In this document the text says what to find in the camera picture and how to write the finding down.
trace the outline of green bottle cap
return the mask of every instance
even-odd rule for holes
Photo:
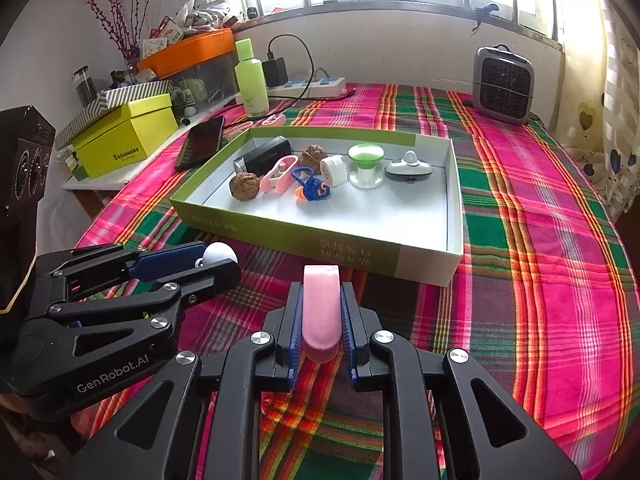
[[[361,170],[373,170],[384,156],[385,150],[369,142],[356,144],[349,148],[349,158],[353,160]]]
[[[251,38],[236,41],[236,52],[238,53],[238,61],[253,59],[254,48],[251,45]]]

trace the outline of smartphone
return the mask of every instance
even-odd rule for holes
[[[186,171],[203,165],[220,149],[224,116],[214,117],[205,123],[196,124],[184,141],[175,171]]]

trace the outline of yellow box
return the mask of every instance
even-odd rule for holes
[[[171,97],[162,94],[122,105],[73,144],[87,174],[95,178],[146,159],[177,129]]]

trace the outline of walnut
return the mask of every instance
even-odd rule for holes
[[[229,183],[231,196],[242,202],[252,200],[260,191],[260,180],[253,173],[238,173]]]
[[[308,146],[300,155],[300,166],[314,170],[314,174],[320,173],[320,161],[327,157],[327,153],[322,146],[312,144]]]

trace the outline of black charger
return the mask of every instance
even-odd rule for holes
[[[262,62],[262,71],[264,72],[264,80],[267,83],[267,88],[274,88],[276,86],[282,86],[289,82],[289,76],[287,75],[287,67],[284,64],[284,58],[279,57],[273,59],[273,52],[267,52],[267,61]]]

